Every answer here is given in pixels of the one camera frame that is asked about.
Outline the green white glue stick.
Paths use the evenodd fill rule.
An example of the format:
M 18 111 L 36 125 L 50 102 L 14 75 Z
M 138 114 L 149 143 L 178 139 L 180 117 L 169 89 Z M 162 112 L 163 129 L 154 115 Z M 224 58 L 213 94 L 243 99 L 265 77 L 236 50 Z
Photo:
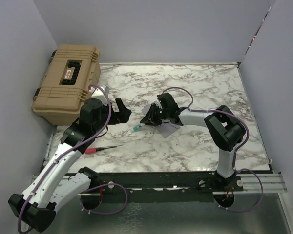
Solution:
M 133 127 L 133 131 L 136 132 L 139 129 L 141 129 L 142 127 L 144 127 L 144 126 L 145 126 L 145 124 L 139 123 L 139 124 L 137 124 L 136 126 Z

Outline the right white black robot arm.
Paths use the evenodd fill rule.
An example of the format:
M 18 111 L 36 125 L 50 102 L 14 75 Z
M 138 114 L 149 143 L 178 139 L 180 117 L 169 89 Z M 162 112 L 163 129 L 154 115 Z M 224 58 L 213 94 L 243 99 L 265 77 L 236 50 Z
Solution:
M 140 124 L 161 126 L 164 121 L 179 126 L 206 127 L 219 149 L 218 166 L 214 184 L 221 191 L 232 185 L 236 176 L 235 162 L 238 149 L 249 139 L 247 125 L 235 116 L 229 107 L 222 105 L 213 110 L 192 110 L 179 107 L 170 93 L 157 96 Z

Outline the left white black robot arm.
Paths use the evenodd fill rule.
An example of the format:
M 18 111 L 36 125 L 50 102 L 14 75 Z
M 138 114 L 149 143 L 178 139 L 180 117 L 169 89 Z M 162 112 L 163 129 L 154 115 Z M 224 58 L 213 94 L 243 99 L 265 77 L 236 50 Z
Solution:
M 129 121 L 131 111 L 120 98 L 116 99 L 116 104 L 119 110 L 114 112 L 110 103 L 87 99 L 80 109 L 79 118 L 65 130 L 55 154 L 35 181 L 21 194 L 11 195 L 8 204 L 18 218 L 20 234 L 23 233 L 22 223 L 38 232 L 45 231 L 57 212 L 73 197 L 83 191 L 90 193 L 97 189 L 98 180 L 90 169 L 78 172 L 64 185 L 60 182 L 107 125 Z

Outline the tan plastic tool case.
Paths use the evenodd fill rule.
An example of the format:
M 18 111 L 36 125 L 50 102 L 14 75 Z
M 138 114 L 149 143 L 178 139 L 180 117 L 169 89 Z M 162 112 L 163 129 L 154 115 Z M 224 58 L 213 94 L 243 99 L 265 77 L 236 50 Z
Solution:
M 98 84 L 100 50 L 94 45 L 60 44 L 50 58 L 42 84 L 33 97 L 33 112 L 55 126 L 69 126 Z

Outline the red handled screwdriver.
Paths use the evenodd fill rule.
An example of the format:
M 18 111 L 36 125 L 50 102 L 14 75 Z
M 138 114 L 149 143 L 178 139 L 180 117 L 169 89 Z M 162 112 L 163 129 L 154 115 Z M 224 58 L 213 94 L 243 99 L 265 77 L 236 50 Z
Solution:
M 96 152 L 99 152 L 99 151 L 103 151 L 103 150 L 106 150 L 106 149 L 113 149 L 113 148 L 117 148 L 117 147 L 120 147 L 120 145 L 116 145 L 116 146 L 105 146 L 105 147 L 98 147 L 98 148 L 88 148 L 85 150 L 85 154 L 87 155 L 90 155 L 90 154 L 94 154 Z

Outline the black metal base rail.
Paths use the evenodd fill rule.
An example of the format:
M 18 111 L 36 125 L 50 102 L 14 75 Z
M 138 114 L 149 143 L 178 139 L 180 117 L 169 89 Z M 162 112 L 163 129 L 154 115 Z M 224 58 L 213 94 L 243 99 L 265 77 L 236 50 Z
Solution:
M 213 194 L 243 190 L 241 177 L 223 179 L 216 172 L 97 173 L 88 167 L 79 170 L 91 179 L 91 192 L 80 201 L 94 208 L 99 203 L 121 204 L 164 202 L 213 202 Z

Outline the aluminium frame rail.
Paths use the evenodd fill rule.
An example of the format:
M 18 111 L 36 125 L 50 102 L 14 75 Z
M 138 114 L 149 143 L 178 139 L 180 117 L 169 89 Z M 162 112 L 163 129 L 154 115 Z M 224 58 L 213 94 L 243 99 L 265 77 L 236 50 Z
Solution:
M 64 185 L 66 182 L 70 181 L 72 177 L 76 174 L 70 174 L 63 177 L 60 182 L 60 185 Z M 243 190 L 240 192 L 227 192 L 225 195 L 213 194 L 213 202 L 216 203 L 217 206 L 223 210 L 231 211 L 234 203 L 234 199 L 236 195 L 244 195 L 244 194 L 258 194 L 260 199 L 263 199 L 264 194 L 268 193 L 282 193 L 285 191 L 285 183 L 281 174 L 274 174 L 272 171 L 255 171 L 251 172 L 246 169 L 242 169 L 236 174 L 241 177 Z M 91 192 L 92 189 L 88 188 L 83 192 Z M 120 208 L 117 209 L 117 212 L 120 212 L 122 209 L 126 207 L 129 202 L 125 201 L 120 204 Z M 98 206 L 94 208 L 86 207 L 82 202 L 82 209 L 89 213 L 97 213 Z

